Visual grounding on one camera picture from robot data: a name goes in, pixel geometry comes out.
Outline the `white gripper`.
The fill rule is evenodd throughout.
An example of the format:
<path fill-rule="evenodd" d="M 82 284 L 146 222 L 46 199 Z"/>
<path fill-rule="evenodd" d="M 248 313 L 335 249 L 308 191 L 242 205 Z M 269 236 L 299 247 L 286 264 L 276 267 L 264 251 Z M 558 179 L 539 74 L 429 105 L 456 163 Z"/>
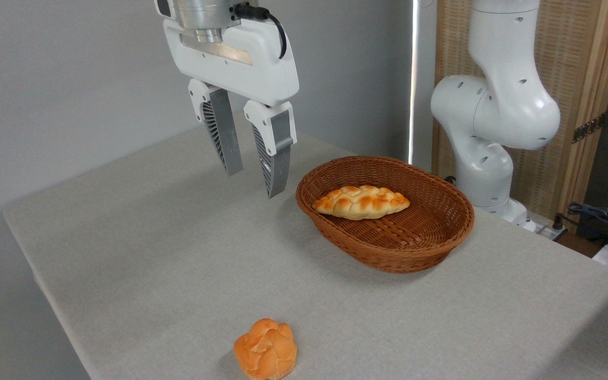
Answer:
<path fill-rule="evenodd" d="M 174 62 L 192 78 L 188 91 L 196 118 L 206 127 L 227 175 L 243 170 L 228 90 L 251 99 L 244 115 L 252 125 L 268 198 L 283 192 L 290 147 L 297 142 L 292 105 L 285 101 L 299 91 L 299 79 L 292 50 L 279 58 L 277 26 L 243 20 L 223 31 L 222 43 L 205 44 L 173 20 L 163 25 Z"/>

